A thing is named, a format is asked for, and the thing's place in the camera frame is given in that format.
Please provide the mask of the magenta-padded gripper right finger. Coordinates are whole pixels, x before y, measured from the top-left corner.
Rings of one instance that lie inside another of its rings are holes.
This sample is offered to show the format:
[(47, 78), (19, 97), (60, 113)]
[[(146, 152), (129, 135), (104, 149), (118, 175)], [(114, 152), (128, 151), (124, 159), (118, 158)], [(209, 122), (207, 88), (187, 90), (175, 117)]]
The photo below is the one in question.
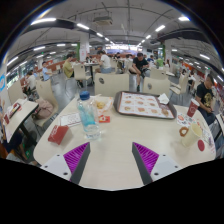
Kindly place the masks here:
[(168, 155), (158, 154), (136, 142), (132, 143), (132, 153), (144, 185), (182, 169), (182, 167)]

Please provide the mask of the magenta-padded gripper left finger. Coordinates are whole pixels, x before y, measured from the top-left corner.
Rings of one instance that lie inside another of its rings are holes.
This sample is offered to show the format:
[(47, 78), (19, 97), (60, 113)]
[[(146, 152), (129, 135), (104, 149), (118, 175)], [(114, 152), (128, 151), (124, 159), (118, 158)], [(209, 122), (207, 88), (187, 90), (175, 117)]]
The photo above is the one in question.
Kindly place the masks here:
[(65, 154), (56, 154), (41, 168), (72, 183), (81, 180), (87, 159), (90, 154), (90, 143), (84, 143)]

